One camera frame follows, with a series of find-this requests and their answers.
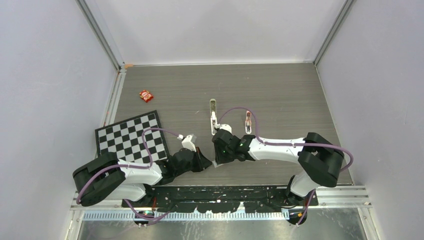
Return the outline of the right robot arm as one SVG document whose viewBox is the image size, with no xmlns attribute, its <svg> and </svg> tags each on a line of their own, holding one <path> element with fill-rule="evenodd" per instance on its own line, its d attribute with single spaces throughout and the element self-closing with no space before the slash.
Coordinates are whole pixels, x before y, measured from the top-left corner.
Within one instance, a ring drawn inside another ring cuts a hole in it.
<svg viewBox="0 0 424 240">
<path fill-rule="evenodd" d="M 300 165 L 302 171 L 290 178 L 284 193 L 291 205 L 299 205 L 317 187 L 335 187 L 345 158 L 340 147 L 315 132 L 296 139 L 267 139 L 255 135 L 239 138 L 219 129 L 212 142 L 217 164 L 276 160 Z"/>
</svg>

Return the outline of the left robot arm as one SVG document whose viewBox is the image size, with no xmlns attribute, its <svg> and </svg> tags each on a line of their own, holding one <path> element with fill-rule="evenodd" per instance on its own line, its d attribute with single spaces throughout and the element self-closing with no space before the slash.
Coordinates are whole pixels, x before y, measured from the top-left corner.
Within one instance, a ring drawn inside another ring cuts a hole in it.
<svg viewBox="0 0 424 240">
<path fill-rule="evenodd" d="M 182 174 L 201 172 L 212 164 L 199 147 L 194 151 L 182 148 L 170 159 L 152 163 L 128 162 L 114 152 L 106 153 L 73 172 L 76 203 L 89 207 L 104 200 L 123 199 L 148 207 L 154 199 L 153 186 L 169 184 Z"/>
</svg>

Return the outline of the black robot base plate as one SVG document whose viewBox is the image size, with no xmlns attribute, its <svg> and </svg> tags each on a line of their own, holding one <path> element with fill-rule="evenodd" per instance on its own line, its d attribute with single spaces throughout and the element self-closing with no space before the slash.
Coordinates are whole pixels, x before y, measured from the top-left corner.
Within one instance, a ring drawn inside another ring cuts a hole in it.
<svg viewBox="0 0 424 240">
<path fill-rule="evenodd" d="M 303 210 L 307 203 L 318 205 L 315 196 L 289 200 L 284 185 L 156 186 L 146 190 L 134 207 L 172 213 L 234 213 L 244 207 L 246 213 L 276 213 L 296 207 Z"/>
</svg>

